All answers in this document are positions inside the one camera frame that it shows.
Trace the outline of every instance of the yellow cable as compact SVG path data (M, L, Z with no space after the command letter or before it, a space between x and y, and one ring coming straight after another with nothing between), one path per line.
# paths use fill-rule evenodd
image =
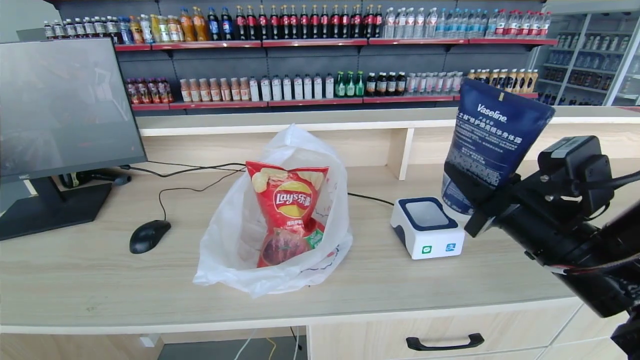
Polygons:
M266 338L268 342L270 342L273 345L273 348L271 349L271 353L269 354L269 360L271 360L271 357L273 356L273 352L276 350L276 343L273 342L273 340Z

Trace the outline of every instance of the computer monitor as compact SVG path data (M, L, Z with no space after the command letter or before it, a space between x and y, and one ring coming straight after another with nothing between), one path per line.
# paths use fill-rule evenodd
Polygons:
M147 160L109 38L0 44L0 184L38 196L0 216L0 240L95 220L111 184L52 176Z

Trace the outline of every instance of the floor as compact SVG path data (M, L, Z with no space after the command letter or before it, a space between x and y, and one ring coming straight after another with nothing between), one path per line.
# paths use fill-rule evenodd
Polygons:
M273 345L267 339L252 339L238 360L291 360L296 346L293 336L272 338L276 343L273 356L269 358ZM246 340L210 341L206 343L167 344L158 360L234 360ZM302 351L297 360L307 360L307 337L300 336Z

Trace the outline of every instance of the blue lotion tube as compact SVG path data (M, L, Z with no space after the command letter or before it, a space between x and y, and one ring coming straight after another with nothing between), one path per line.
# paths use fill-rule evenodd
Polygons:
M464 79L446 161L496 188L513 174L556 113L553 107ZM473 208L444 174L442 200L464 215Z

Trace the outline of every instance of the green bottle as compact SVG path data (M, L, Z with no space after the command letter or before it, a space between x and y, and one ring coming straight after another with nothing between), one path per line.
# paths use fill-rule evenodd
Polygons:
M335 96L344 97L345 90L344 73L342 71L338 71L338 78L335 80Z
M353 84L353 71L347 71L347 79L344 84L347 87L347 97L353 97L356 92L356 86Z
M364 96L364 82L362 81L362 71L358 71L358 75L356 77L356 96Z

